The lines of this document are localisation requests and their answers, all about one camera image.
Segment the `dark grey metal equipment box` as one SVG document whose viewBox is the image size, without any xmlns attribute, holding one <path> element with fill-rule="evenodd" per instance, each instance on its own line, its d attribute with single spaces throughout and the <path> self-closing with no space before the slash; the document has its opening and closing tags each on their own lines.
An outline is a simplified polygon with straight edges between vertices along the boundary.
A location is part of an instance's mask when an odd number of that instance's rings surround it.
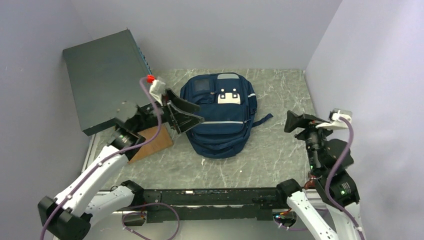
<svg viewBox="0 0 424 240">
<path fill-rule="evenodd" d="M 140 86 L 151 71 L 130 30 L 66 48 L 62 54 L 80 129 L 87 136 L 122 125 L 126 107 L 151 103 Z"/>
</svg>

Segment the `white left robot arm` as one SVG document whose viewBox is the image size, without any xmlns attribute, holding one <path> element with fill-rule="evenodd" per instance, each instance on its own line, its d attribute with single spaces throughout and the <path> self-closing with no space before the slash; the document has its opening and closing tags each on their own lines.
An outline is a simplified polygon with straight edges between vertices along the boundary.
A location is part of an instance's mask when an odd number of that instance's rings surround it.
<svg viewBox="0 0 424 240">
<path fill-rule="evenodd" d="M 169 122 L 178 133 L 184 133 L 204 121 L 195 113 L 200 106 L 182 99 L 171 90 L 165 89 L 159 97 L 152 90 L 145 93 L 153 106 L 157 126 Z M 113 191 L 98 196 L 97 193 L 107 180 L 140 150 L 154 141 L 160 131 L 145 139 L 135 136 L 125 128 L 115 131 L 111 142 L 104 146 L 99 156 L 66 189 L 55 197 L 45 196 L 37 205 L 42 230 L 60 240 L 82 240 L 92 226 L 112 212 L 122 208 L 137 210 L 146 202 L 145 190 L 132 180 L 126 180 Z"/>
</svg>

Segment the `navy blue student backpack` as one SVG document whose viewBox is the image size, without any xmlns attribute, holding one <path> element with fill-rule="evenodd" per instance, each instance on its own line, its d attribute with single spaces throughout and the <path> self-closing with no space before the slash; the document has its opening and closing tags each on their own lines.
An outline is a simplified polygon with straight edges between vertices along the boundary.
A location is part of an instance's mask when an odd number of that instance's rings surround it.
<svg viewBox="0 0 424 240">
<path fill-rule="evenodd" d="M 240 153 L 252 128 L 273 118 L 255 120 L 258 102 L 250 81 L 235 72 L 197 75 L 180 90 L 180 97 L 200 107 L 204 121 L 186 135 L 194 151 L 205 158 L 225 159 Z"/>
</svg>

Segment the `copper pipe fitting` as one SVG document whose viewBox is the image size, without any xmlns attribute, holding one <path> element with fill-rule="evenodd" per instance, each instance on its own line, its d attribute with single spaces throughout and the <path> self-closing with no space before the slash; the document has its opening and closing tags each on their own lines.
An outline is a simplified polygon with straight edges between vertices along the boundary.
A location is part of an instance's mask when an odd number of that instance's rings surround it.
<svg viewBox="0 0 424 240">
<path fill-rule="evenodd" d="M 315 179 L 316 179 L 315 177 L 310 177 L 308 181 L 304 184 L 303 188 L 305 190 L 315 189 L 316 188 Z"/>
</svg>

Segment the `wooden board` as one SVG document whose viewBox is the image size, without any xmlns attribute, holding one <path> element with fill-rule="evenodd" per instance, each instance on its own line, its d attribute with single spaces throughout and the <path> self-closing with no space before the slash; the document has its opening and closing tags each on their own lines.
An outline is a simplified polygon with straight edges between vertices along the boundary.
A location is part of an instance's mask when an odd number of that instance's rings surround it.
<svg viewBox="0 0 424 240">
<path fill-rule="evenodd" d="M 150 143 L 142 146 L 134 155 L 134 157 L 129 161 L 129 164 L 135 163 L 136 161 L 142 160 L 162 150 L 170 148 L 173 145 L 174 142 L 169 134 L 167 127 L 165 124 L 162 124 L 158 136 Z"/>
</svg>

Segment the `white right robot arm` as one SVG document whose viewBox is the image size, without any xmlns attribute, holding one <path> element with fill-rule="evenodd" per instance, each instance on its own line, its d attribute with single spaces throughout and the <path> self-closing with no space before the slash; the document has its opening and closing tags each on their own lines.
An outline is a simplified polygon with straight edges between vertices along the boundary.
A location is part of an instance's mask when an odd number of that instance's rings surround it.
<svg viewBox="0 0 424 240">
<path fill-rule="evenodd" d="M 330 213 L 332 229 L 307 198 L 300 184 L 289 179 L 276 186 L 275 200 L 294 211 L 316 240 L 364 240 L 360 195 L 347 168 L 354 163 L 350 147 L 354 139 L 349 111 L 334 109 L 328 120 L 311 114 L 287 111 L 284 131 L 304 141 L 315 190 Z"/>
</svg>

